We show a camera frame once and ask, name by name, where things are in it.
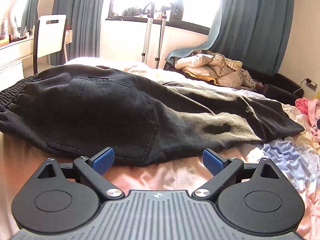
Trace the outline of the black pants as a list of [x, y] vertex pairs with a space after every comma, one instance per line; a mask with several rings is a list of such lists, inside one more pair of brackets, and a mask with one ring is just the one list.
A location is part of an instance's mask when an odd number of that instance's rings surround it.
[[155, 82], [107, 67], [57, 66], [1, 91], [1, 131], [56, 156], [148, 166], [298, 134], [280, 103], [192, 81]]

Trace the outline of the left teal curtain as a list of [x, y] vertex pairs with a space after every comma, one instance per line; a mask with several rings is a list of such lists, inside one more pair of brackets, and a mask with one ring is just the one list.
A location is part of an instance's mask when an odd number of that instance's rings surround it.
[[54, 0], [53, 15], [66, 15], [73, 30], [68, 58], [98, 57], [104, 0]]

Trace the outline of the wall socket with charger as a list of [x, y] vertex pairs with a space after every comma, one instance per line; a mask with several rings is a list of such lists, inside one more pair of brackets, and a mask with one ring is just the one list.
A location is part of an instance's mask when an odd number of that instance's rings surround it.
[[317, 89], [317, 83], [313, 82], [312, 80], [310, 80], [309, 78], [305, 78], [301, 83], [299, 88], [294, 91], [293, 94], [296, 94], [298, 91], [303, 90], [304, 87], [309, 87], [312, 91], [316, 91]]

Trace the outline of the white chair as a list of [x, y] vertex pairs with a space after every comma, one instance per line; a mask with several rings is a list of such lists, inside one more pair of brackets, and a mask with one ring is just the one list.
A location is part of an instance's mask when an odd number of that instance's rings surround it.
[[65, 44], [66, 15], [43, 15], [35, 24], [33, 41], [33, 74], [38, 73], [38, 58], [59, 53], [59, 64], [63, 58], [67, 62], [67, 50]]

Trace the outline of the beige puffer jacket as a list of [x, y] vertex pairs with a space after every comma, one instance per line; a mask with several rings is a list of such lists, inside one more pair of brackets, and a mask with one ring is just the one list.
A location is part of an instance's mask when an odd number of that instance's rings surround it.
[[223, 87], [239, 88], [244, 83], [242, 62], [228, 59], [219, 53], [196, 53], [179, 58], [174, 67], [192, 77]]

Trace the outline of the teal curtain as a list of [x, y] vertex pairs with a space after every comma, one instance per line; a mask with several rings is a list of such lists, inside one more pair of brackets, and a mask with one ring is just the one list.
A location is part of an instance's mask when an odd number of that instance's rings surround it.
[[206, 42], [171, 51], [166, 61], [193, 50], [217, 52], [249, 69], [272, 76], [283, 61], [295, 0], [221, 0]]
[[66, 15], [73, 30], [68, 58], [98, 57], [104, 0], [54, 0], [53, 15]]

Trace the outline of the wavy mirror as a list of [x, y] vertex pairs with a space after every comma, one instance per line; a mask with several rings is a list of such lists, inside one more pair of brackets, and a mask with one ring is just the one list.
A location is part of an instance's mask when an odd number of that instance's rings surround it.
[[33, 29], [38, 20], [39, 0], [16, 0], [10, 12], [10, 24], [15, 37], [23, 37], [25, 31]]

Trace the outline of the white dresser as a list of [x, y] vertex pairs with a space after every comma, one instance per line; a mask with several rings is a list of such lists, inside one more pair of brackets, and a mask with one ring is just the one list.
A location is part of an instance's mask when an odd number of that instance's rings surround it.
[[33, 37], [1, 47], [1, 90], [24, 78], [22, 61], [33, 55]]

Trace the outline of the pink clothes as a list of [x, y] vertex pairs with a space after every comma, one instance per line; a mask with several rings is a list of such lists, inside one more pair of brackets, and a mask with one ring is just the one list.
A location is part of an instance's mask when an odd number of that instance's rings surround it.
[[295, 106], [301, 113], [307, 116], [310, 131], [319, 142], [319, 99], [308, 100], [307, 98], [298, 98], [295, 101]]

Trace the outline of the window frame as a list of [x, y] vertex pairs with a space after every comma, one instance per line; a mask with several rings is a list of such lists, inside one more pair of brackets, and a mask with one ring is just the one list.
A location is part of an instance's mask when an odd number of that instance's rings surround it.
[[185, 7], [182, 0], [174, 3], [143, 3], [143, 7], [125, 8], [121, 12], [116, 12], [116, 3], [122, 0], [110, 0], [107, 20], [147, 22], [148, 18], [153, 19], [153, 23], [193, 31], [196, 33], [208, 35], [209, 28], [201, 24], [183, 20]]

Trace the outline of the cream knitted blanket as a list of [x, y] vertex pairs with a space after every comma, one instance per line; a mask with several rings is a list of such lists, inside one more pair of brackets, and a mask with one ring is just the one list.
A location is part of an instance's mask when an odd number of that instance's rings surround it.
[[225, 57], [225, 64], [232, 70], [230, 74], [226, 75], [230, 87], [247, 87], [250, 89], [256, 87], [256, 82], [251, 78], [249, 72], [242, 67], [241, 61], [231, 60]]

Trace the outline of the right teal curtain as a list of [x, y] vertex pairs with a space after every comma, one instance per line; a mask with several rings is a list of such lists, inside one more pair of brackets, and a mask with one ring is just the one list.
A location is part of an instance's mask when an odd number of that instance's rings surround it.
[[272, 76], [283, 61], [295, 0], [221, 0], [206, 42], [171, 51], [166, 61], [193, 50], [217, 52], [249, 69]]

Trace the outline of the pastel bed sheet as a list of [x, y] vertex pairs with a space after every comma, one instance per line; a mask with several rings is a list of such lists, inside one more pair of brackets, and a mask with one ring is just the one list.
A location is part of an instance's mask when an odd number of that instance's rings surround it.
[[[14, 239], [300, 239], [305, 206], [270, 158], [219, 155], [303, 127], [278, 102], [104, 66], [49, 68], [1, 91], [1, 131], [51, 154], [12, 201]], [[202, 157], [186, 190], [130, 190], [103, 177]]]

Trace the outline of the black sofa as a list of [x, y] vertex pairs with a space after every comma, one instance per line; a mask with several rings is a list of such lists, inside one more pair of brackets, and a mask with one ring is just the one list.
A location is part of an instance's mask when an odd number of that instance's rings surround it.
[[[195, 77], [192, 77], [186, 73], [183, 73], [180, 70], [176, 70], [175, 67], [169, 63], [165, 64], [164, 69], [167, 71], [182, 74], [184, 77], [191, 80], [204, 81], [204, 80], [200, 80]], [[236, 89], [253, 91], [253, 92], [262, 94], [267, 98], [274, 99], [281, 103], [289, 104], [293, 106], [295, 105], [295, 101], [298, 98], [303, 98], [303, 95], [304, 95], [303, 90], [300, 90], [296, 94], [293, 94], [294, 91], [296, 91], [299, 88], [299, 86], [281, 74], [276, 73], [273, 76], [268, 76], [251, 69], [247, 71], [249, 72], [251, 78], [256, 82], [256, 87], [253, 89], [250, 89], [247, 87], [240, 87]], [[209, 82], [209, 81], [204, 81], [204, 82], [210, 85], [215, 85], [213, 82]]]

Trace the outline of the silver tripod stand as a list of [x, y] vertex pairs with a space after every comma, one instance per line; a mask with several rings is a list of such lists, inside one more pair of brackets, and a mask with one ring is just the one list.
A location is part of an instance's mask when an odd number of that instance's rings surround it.
[[165, 26], [171, 16], [176, 16], [178, 9], [175, 3], [148, 3], [140, 16], [146, 16], [146, 30], [144, 34], [141, 62], [153, 69], [158, 69], [161, 64], [161, 53]]

